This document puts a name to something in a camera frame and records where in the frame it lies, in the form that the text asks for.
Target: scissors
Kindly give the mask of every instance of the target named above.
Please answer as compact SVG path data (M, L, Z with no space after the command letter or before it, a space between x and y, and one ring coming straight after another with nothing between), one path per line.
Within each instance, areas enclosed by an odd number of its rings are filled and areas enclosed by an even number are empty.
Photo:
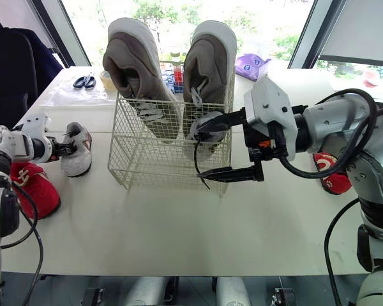
M86 75L86 76L82 76L80 78L78 78L73 86L74 88L82 88L82 86L85 87L85 89L92 89L94 88L96 84L96 80L94 78L94 74L91 72L90 74Z

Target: gray sneaker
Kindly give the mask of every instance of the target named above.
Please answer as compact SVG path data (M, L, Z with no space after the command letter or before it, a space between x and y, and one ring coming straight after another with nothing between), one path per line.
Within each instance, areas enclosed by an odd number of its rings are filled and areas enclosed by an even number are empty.
M234 63L237 53L236 35L229 26L218 21L205 21L194 32L190 50L184 61L183 134L196 140L193 132L199 118L207 120L224 112L229 98L234 95ZM214 104L202 106L202 103ZM205 142L220 142L225 133L213 133ZM197 160L208 159L217 145L201 143ZM194 146L184 146L184 154L194 158Z
M103 67L116 89L124 98L158 100L128 102L156 137L172 142L179 132L180 109L161 77L152 33L138 20L119 18L108 27L108 41Z

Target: shoe logo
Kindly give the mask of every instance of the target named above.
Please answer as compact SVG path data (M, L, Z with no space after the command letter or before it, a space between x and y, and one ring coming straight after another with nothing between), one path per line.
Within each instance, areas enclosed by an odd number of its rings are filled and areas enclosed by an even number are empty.
M270 140L264 140L263 142L259 142L258 146L260 148L268 148L271 146L271 141Z
M329 188L332 188L332 187L333 187L333 183L332 183L330 180L325 180L325 184L326 184L326 186L328 186Z

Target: shoelace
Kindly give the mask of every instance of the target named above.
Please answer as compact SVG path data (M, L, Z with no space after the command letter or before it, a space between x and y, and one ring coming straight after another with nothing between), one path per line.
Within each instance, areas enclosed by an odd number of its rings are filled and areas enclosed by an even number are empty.
M202 91L203 86L208 82L208 79L205 78L197 88L191 88L191 98L196 107L201 107L203 105L203 99L200 97L200 93Z
M163 110L158 108L156 104L148 103L145 101L133 101L135 103L135 107L138 110L138 117L142 119L145 124L151 124L154 122L159 122L162 124L168 124L169 121L164 119L165 116L163 114Z
M202 105L203 105L203 99L200 97L200 93L202 91L203 86L207 84L208 79L205 78L197 88L192 87L191 88L191 98L193 100L193 104L196 106L195 111L191 114L193 119L198 119L201 116L205 115L206 112L203 110Z
M19 176L17 177L17 180L21 180L21 183L17 182L17 181L14 181L14 184L18 185L19 187L24 187L25 185L27 185L28 183L28 180L30 179L30 176L29 176L29 170L28 169L22 169L19 171ZM39 175L43 178L45 178L46 180L48 180L48 178L46 177L46 175L42 172L39 172L39 173L35 173L33 174L34 175Z
M14 183L18 185L19 187L24 187L30 178L30 176L28 175L28 172L29 172L28 170L20 170L19 177L17 177L17 179L21 180L21 183L17 181L14 181Z

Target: small white shoe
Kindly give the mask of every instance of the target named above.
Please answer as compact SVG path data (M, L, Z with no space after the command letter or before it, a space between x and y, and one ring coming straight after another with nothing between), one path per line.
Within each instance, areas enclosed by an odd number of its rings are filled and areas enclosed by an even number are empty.
M80 177L91 168L92 137L88 130L78 122L72 122L66 127L63 143L72 143L77 150L68 156L61 157L61 171L67 177Z

